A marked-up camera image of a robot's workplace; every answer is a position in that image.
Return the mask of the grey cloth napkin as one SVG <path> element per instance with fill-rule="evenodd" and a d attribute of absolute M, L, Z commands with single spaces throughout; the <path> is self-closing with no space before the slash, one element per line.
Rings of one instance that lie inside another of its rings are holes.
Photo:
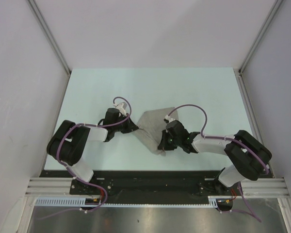
<path fill-rule="evenodd" d="M 137 122 L 138 129 L 132 134 L 155 155 L 165 156 L 164 150 L 159 150 L 158 146 L 162 139 L 162 131 L 166 128 L 164 118 L 175 107 L 162 108 L 145 111 Z"/>

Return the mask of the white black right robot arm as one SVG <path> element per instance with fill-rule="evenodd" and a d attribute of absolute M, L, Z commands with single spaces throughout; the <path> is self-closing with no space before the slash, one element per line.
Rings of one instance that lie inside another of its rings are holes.
<path fill-rule="evenodd" d="M 227 156 L 232 165 L 223 168 L 215 178 L 214 190 L 225 195 L 231 187 L 244 180 L 256 181 L 268 173 L 267 164 L 272 158 L 271 152 L 245 130 L 239 130 L 232 136 L 206 136 L 201 132 L 188 132 L 182 123 L 166 118 L 166 127 L 162 130 L 159 150 L 171 151 L 181 148 L 185 153 L 215 153 Z"/>

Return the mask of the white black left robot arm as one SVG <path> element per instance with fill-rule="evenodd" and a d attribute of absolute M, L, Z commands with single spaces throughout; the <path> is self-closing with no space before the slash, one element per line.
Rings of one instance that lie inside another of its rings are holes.
<path fill-rule="evenodd" d="M 94 127 L 64 120 L 49 141 L 47 153 L 82 180 L 80 187 L 85 193 L 92 194 L 97 190 L 97 181 L 92 179 L 94 172 L 82 159 L 88 139 L 109 142 L 117 132 L 126 134 L 137 129 L 124 110 L 108 108 L 105 117 Z"/>

